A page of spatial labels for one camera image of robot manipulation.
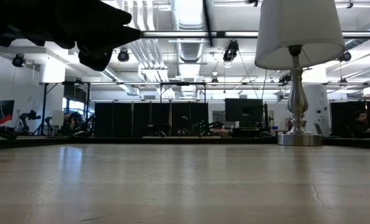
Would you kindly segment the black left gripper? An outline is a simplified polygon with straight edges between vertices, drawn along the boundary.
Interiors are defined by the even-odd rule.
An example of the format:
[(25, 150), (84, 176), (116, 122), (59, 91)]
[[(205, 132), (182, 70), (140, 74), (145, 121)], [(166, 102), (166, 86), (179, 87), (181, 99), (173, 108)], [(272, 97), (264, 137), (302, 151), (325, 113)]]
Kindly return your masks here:
[(107, 68), (114, 48), (141, 37), (140, 30), (128, 26), (130, 13), (103, 1), (37, 0), (32, 6), (53, 41), (76, 42), (79, 62), (94, 71)]

